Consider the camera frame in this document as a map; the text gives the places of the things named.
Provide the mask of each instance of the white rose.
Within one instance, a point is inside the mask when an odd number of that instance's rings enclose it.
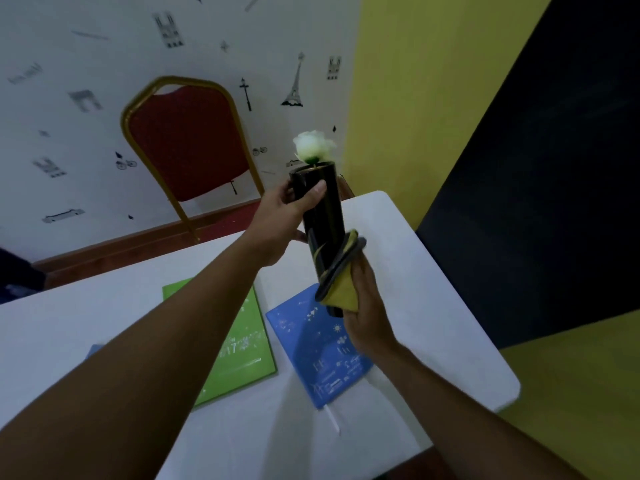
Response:
[[[307,165],[313,165],[331,158],[331,150],[336,146],[332,140],[324,137],[322,131],[305,131],[293,138],[296,144],[296,156]]]

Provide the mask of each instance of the forearm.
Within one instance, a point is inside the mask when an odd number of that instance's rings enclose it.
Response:
[[[374,361],[461,480],[584,478],[421,364],[405,347]]]
[[[0,477],[153,478],[259,268],[240,238],[37,398],[0,431]]]

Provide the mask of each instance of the person's left hand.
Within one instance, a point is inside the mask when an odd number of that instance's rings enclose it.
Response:
[[[293,190],[287,180],[262,196],[249,228],[242,240],[258,251],[261,265],[271,266],[282,257],[292,239],[306,242],[307,236],[298,230],[302,215],[313,209],[326,193],[326,182],[320,180],[304,197],[293,201]]]

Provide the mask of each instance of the eiffel tower sticker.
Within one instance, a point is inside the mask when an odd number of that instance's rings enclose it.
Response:
[[[305,59],[305,55],[300,52],[298,55],[298,71],[296,72],[296,79],[293,82],[293,87],[291,88],[291,92],[284,99],[284,103],[282,106],[302,106],[302,101],[300,101],[300,92],[298,91],[298,83],[300,82],[300,66],[302,65],[302,61]]]

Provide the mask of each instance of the hand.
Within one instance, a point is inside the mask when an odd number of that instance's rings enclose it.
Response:
[[[351,262],[351,279],[358,294],[359,311],[344,311],[344,327],[358,351],[375,362],[395,351],[399,344],[380,297],[376,276],[362,253]]]
[[[313,209],[326,193],[326,182],[320,180],[304,197],[294,201],[287,180],[262,196],[249,228],[242,240],[260,256],[261,266],[276,264],[292,239],[306,242],[307,236],[298,230],[302,215]]]

